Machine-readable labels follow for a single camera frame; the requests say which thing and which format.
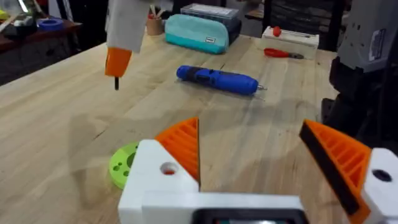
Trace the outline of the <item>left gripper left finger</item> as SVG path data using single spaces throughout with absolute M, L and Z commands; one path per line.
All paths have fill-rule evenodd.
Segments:
M 142 206 L 151 192 L 200 189 L 199 119 L 192 117 L 161 131 L 154 139 L 120 148 L 118 172 L 124 184 L 118 204 L 121 223 L 144 223 Z

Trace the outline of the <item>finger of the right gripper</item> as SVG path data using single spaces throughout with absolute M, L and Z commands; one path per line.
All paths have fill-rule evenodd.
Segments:
M 108 4 L 105 75 L 114 79 L 115 90 L 132 55 L 141 50 L 149 6 L 150 1 L 145 0 L 111 0 Z

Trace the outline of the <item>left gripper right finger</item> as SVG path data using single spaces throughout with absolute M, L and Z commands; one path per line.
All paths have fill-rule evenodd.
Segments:
M 306 119 L 299 134 L 347 223 L 397 223 L 397 155 Z

